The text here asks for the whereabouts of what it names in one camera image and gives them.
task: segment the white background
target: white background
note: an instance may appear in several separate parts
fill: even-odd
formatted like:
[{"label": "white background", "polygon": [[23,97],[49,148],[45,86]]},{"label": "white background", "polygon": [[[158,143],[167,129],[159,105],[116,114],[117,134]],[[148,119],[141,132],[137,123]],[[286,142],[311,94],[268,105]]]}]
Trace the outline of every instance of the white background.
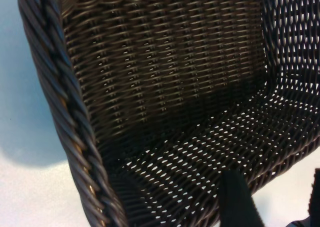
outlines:
[{"label": "white background", "polygon": [[[320,148],[254,195],[267,227],[308,216]],[[19,16],[0,0],[0,227],[88,227]]]}]

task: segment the black object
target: black object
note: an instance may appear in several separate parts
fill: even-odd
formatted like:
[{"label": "black object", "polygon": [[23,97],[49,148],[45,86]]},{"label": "black object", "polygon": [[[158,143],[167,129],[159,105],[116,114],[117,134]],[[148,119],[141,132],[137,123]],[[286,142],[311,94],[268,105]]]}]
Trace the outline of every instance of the black object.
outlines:
[{"label": "black object", "polygon": [[91,226],[212,226],[320,142],[319,0],[18,0]]}]

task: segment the wicker weave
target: wicker weave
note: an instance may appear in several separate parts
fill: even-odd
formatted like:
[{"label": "wicker weave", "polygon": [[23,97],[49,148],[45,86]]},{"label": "wicker weave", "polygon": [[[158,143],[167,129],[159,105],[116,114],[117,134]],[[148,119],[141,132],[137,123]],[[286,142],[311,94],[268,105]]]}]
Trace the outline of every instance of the wicker weave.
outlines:
[{"label": "wicker weave", "polygon": [[212,226],[320,143],[320,0],[18,3],[91,226]]}]

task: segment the white floor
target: white floor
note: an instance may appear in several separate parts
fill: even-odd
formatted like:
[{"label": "white floor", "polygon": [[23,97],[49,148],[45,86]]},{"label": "white floor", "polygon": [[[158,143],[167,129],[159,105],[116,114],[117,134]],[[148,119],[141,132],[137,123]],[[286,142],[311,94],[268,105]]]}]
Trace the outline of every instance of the white floor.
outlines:
[{"label": "white floor", "polygon": [[[88,227],[17,0],[0,0],[0,227]],[[254,195],[268,227],[307,217],[320,148]]]}]

